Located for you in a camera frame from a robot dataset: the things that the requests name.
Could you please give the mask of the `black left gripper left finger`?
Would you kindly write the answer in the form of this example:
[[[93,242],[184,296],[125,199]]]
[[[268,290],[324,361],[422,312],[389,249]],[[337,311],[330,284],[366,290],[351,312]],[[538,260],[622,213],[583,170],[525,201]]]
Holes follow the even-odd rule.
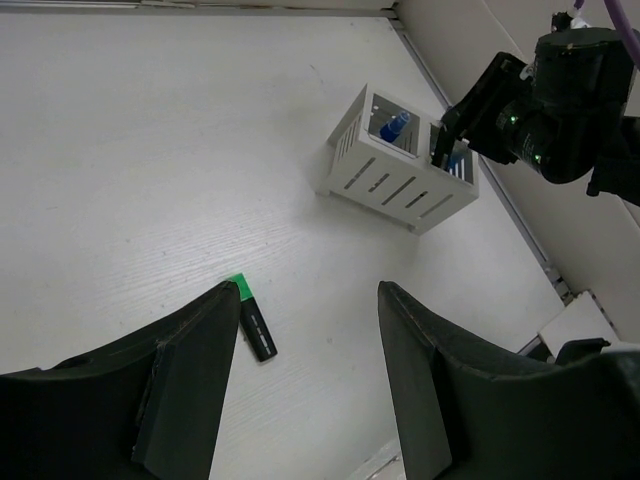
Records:
[[[205,479],[239,327],[225,281],[43,370],[1,378],[5,479]]]

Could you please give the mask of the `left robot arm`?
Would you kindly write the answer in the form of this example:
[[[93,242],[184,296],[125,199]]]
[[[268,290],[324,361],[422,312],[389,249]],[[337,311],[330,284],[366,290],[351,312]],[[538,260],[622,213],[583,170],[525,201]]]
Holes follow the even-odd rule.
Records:
[[[602,338],[548,364],[442,318],[393,282],[378,318],[408,479],[635,479],[639,352]],[[236,334],[265,329],[224,281],[137,331],[1,378],[5,479],[205,479]]]

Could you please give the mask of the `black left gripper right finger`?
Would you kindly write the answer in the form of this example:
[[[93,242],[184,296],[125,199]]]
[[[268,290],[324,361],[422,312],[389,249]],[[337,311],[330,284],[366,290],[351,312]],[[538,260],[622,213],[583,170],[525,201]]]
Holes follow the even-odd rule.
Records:
[[[378,318],[410,479],[635,479],[639,355],[562,365],[510,352],[444,319],[398,284]]]

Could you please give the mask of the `blue cap highlighter marker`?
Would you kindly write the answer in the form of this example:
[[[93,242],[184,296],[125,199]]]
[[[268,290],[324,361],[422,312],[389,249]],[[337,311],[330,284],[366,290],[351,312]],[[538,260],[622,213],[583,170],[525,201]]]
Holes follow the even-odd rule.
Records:
[[[457,178],[465,178],[465,160],[466,153],[464,151],[453,151],[448,158],[448,172]]]

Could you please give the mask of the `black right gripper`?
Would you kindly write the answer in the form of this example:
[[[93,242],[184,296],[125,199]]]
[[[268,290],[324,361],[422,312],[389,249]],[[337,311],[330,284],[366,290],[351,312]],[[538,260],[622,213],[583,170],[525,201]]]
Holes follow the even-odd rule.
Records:
[[[458,141],[503,165],[522,161],[552,184],[591,177],[590,195],[639,192],[639,120],[626,115],[636,67],[620,34],[567,29],[540,37],[532,64],[499,52],[441,118],[432,165]]]

